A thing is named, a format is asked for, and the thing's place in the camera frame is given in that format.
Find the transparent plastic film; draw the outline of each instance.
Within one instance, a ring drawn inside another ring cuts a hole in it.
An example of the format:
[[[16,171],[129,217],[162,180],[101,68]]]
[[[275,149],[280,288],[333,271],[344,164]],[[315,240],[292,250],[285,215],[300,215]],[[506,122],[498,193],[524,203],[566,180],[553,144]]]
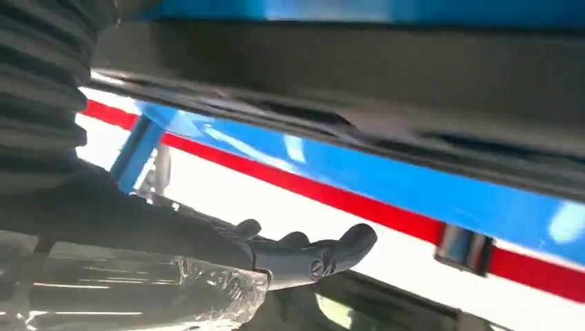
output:
[[[166,254],[0,231],[0,330],[232,330],[266,275]]]

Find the red stripe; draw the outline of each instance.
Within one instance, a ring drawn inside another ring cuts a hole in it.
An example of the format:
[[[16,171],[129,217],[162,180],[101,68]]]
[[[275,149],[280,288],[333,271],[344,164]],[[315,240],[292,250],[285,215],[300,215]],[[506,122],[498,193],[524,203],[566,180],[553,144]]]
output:
[[[84,114],[127,130],[132,128],[137,119],[136,115],[125,113],[122,110],[105,106],[95,101],[90,101]],[[183,150],[202,159],[242,172],[429,243],[437,245],[441,238],[443,223],[434,219],[318,183],[173,134],[165,134],[162,141],[168,146]],[[585,273],[574,269],[495,248],[489,271],[499,277],[523,283],[567,299],[580,303],[585,302]]]

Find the dark surface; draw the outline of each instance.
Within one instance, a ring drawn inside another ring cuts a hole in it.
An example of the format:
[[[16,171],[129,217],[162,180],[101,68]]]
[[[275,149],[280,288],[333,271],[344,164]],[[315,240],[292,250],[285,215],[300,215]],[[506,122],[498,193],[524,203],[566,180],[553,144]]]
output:
[[[240,330],[347,330],[323,313],[317,293],[353,310],[352,331],[490,330],[488,323],[481,319],[354,272],[344,272],[312,286],[269,292],[252,321]]]
[[[584,64],[575,32],[165,21],[108,31],[92,66],[137,83],[102,89],[585,199]]]

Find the blue panel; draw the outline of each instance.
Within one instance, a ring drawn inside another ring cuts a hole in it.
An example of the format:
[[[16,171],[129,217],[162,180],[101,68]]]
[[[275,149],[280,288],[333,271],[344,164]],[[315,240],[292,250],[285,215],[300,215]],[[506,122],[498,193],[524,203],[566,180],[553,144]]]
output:
[[[163,0],[143,19],[352,21],[441,26],[583,28],[582,0]]]
[[[193,141],[585,265],[583,204],[163,106],[144,114]]]

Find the blue vertical bar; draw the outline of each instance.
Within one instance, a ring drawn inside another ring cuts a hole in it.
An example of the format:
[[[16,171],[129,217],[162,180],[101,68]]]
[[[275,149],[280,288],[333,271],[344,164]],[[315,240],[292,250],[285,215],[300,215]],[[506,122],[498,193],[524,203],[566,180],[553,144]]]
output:
[[[147,116],[140,116],[110,170],[122,192],[132,192],[164,132],[164,128],[158,123]]]

